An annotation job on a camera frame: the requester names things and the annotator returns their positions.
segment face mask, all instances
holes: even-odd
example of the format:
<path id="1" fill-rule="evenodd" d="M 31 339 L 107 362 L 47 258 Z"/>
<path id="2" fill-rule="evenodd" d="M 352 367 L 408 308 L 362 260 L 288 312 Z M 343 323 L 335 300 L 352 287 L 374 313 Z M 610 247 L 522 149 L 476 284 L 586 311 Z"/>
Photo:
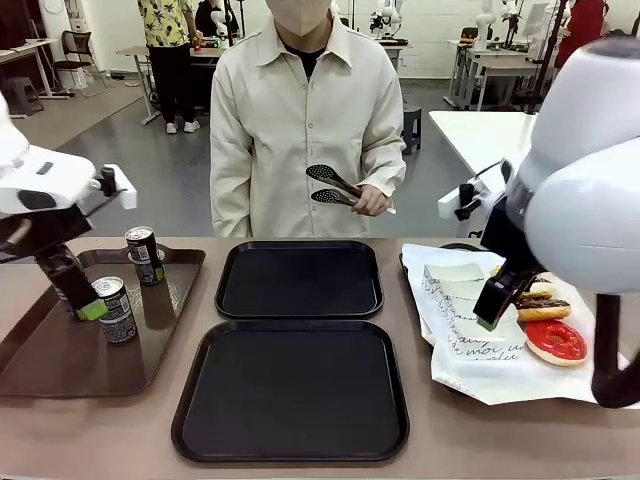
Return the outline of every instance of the face mask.
<path id="1" fill-rule="evenodd" d="M 299 37 L 322 23 L 330 5 L 331 0 L 267 0 L 276 22 Z"/>

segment floor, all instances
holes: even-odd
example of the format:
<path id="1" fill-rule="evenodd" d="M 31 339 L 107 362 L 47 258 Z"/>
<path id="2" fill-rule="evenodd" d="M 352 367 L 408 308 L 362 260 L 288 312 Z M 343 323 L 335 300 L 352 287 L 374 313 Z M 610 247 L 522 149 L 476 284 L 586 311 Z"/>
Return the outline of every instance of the floor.
<path id="1" fill-rule="evenodd" d="M 142 98 L 140 88 L 126 87 L 124 82 L 114 80 L 109 80 L 108 85 L 107 93 L 92 98 L 85 98 L 77 92 L 75 97 L 67 100 L 42 100 L 43 112 L 15 120 L 15 124 L 31 143 L 55 150 Z"/>
<path id="2" fill-rule="evenodd" d="M 374 220 L 372 236 L 455 236 L 456 222 L 438 217 L 437 202 L 469 173 L 428 117 L 430 110 L 448 108 L 442 100 L 445 90 L 444 85 L 403 83 L 408 103 L 423 108 L 422 150 L 405 157 L 406 180 L 394 196 L 398 214 Z M 161 236 L 211 235 L 207 118 L 194 135 L 167 136 L 161 119 L 141 126 L 145 116 L 144 102 L 136 101 L 59 148 L 96 165 L 120 165 L 139 190 L 136 210 L 110 205 L 95 215 L 91 234 L 119 236 L 132 226 L 150 224 Z"/>

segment table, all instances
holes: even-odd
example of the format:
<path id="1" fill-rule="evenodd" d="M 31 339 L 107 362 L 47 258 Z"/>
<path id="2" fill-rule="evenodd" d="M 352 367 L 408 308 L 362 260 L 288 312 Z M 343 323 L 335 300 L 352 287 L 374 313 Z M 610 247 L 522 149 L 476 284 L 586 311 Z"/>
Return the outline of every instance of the table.
<path id="1" fill-rule="evenodd" d="M 522 157 L 511 155 L 531 147 L 536 116 L 521 112 L 429 112 L 429 117 L 472 175 L 506 156 L 517 170 Z M 504 190 L 499 168 L 480 176 L 490 192 Z"/>
<path id="2" fill-rule="evenodd" d="M 40 47 L 56 43 L 57 41 L 58 40 L 54 38 L 28 39 L 27 42 L 32 43 L 26 43 L 25 45 L 12 48 L 10 50 L 0 50 L 0 65 L 2 65 L 3 63 L 9 63 L 14 60 L 18 60 L 19 58 L 28 57 L 29 55 L 35 56 L 36 62 L 38 63 L 38 71 L 40 72 L 40 78 L 42 79 L 42 85 L 44 86 L 45 91 L 45 95 L 40 95 L 39 97 L 48 100 L 66 100 L 68 97 L 57 97 L 53 95 L 51 87 L 49 86 L 47 74 L 44 71 L 44 67 L 42 65 L 42 60 L 40 59 L 40 51 L 38 50 Z"/>
<path id="3" fill-rule="evenodd" d="M 420 337 L 413 297 L 398 261 L 399 239 L 366 240 L 376 253 L 385 292 L 371 319 L 391 336 L 411 433 L 395 459 L 370 466 L 196 466 L 173 449 L 170 426 L 198 343 L 222 318 L 213 299 L 227 253 L 242 240 L 168 238 L 173 248 L 207 253 L 172 344 L 154 383 L 121 399 L 0 400 L 3 476 L 92 480 L 196 478 L 604 478 L 640 473 L 640 412 L 545 400 L 487 407 L 431 380 L 430 351 Z M 413 241 L 428 245 L 446 239 Z M 76 253 L 121 248 L 122 238 L 83 238 Z M 3 265 L 0 338 L 47 286 L 35 265 Z M 640 302 L 627 303 L 635 319 Z M 635 333 L 640 325 L 632 323 Z"/>
<path id="4" fill-rule="evenodd" d="M 384 48 L 385 52 L 387 52 L 387 55 L 389 55 L 389 60 L 391 60 L 391 63 L 393 64 L 393 68 L 395 68 L 397 72 L 398 67 L 400 65 L 400 52 L 402 52 L 402 50 L 404 50 L 405 48 L 409 48 L 409 45 L 382 44 L 382 47 Z"/>
<path id="5" fill-rule="evenodd" d="M 200 63 L 200 65 L 213 65 L 214 62 L 222 56 L 225 52 L 223 48 L 202 48 L 199 52 L 196 52 L 193 48 L 191 49 L 191 57 L 198 59 L 205 59 L 204 63 Z M 147 80 L 145 79 L 144 74 L 142 73 L 142 65 L 149 66 L 151 65 L 149 61 L 149 49 L 147 47 L 129 47 L 123 50 L 119 50 L 116 52 L 117 55 L 124 55 L 126 57 L 133 57 L 134 62 L 136 63 L 136 70 L 138 72 L 138 78 L 140 79 L 140 85 L 142 86 L 142 91 L 144 93 L 144 102 L 147 106 L 147 114 L 148 116 L 142 120 L 142 125 L 147 125 L 154 121 L 156 118 L 160 116 L 160 112 L 154 110 L 151 106 L 151 102 L 149 101 L 149 92 L 151 90 L 150 86 L 147 86 Z"/>
<path id="6" fill-rule="evenodd" d="M 479 112 L 482 111 L 482 102 L 484 101 L 484 94 L 490 77 L 509 77 L 512 79 L 504 96 L 508 102 L 515 88 L 515 79 L 518 77 L 534 77 L 540 68 L 540 65 L 528 62 L 524 57 L 514 56 L 483 56 L 478 59 L 477 64 L 482 77 L 477 108 Z"/>
<path id="7" fill-rule="evenodd" d="M 456 58 L 449 83 L 449 94 L 444 97 L 444 100 L 454 108 L 462 110 L 471 108 L 478 75 L 482 77 L 484 87 L 481 93 L 482 98 L 477 105 L 477 110 L 480 111 L 486 83 L 490 76 L 513 78 L 504 95 L 504 99 L 508 101 L 513 93 L 515 78 L 530 76 L 531 72 L 535 75 L 537 72 L 535 64 L 526 62 L 527 54 L 524 52 L 512 50 L 476 51 L 472 47 L 458 43 L 457 40 L 449 40 L 449 43 L 456 46 Z"/>

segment stool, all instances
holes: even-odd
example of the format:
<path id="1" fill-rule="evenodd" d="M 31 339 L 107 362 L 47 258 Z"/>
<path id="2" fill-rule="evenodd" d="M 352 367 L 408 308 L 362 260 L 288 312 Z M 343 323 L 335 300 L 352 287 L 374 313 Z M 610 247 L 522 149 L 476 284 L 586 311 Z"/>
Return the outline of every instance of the stool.
<path id="1" fill-rule="evenodd" d="M 31 116 L 44 110 L 38 98 L 38 93 L 33 88 L 31 80 L 27 77 L 10 78 L 4 82 L 3 87 L 7 92 L 7 96 L 13 98 L 20 105 L 20 113 Z"/>
<path id="2" fill-rule="evenodd" d="M 404 132 L 402 136 L 404 143 L 407 144 L 407 148 L 402 152 L 403 155 L 411 155 L 414 146 L 417 146 L 420 151 L 422 148 L 422 108 L 404 107 Z"/>

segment white table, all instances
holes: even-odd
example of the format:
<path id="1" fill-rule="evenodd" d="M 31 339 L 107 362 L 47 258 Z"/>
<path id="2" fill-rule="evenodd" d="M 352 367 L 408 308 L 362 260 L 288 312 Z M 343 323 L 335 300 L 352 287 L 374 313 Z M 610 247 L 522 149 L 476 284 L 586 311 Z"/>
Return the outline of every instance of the white table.
<path id="1" fill-rule="evenodd" d="M 442 136 L 472 175 L 523 148 L 531 147 L 531 131 L 536 117 L 520 112 L 438 112 L 429 113 Z M 510 157 L 513 167 L 518 156 Z M 490 192 L 504 190 L 499 168 L 480 176 Z"/>
<path id="2" fill-rule="evenodd" d="M 526 53 L 512 50 L 473 50 L 473 47 L 460 44 L 457 40 L 448 43 L 456 46 L 456 58 L 451 73 L 449 94 L 444 100 L 454 108 L 469 110 L 473 102 L 476 79 L 481 78 L 481 97 L 476 109 L 482 110 L 484 92 L 489 77 L 512 78 L 504 99 L 511 98 L 515 80 L 518 77 L 533 76 L 537 65 L 525 60 Z"/>
<path id="3" fill-rule="evenodd" d="M 45 95 L 41 95 L 40 98 L 49 100 L 66 100 L 67 97 L 57 97 L 53 95 L 51 87 L 49 86 L 47 74 L 42 66 L 42 60 L 40 59 L 39 48 L 56 42 L 57 40 L 53 38 L 28 39 L 27 43 L 21 47 L 12 48 L 10 50 L 0 50 L 0 65 L 12 62 L 19 58 L 28 57 L 29 55 L 34 55 L 36 57 L 36 62 L 38 63 L 38 71 L 40 72 L 40 78 L 42 79 L 45 91 Z"/>

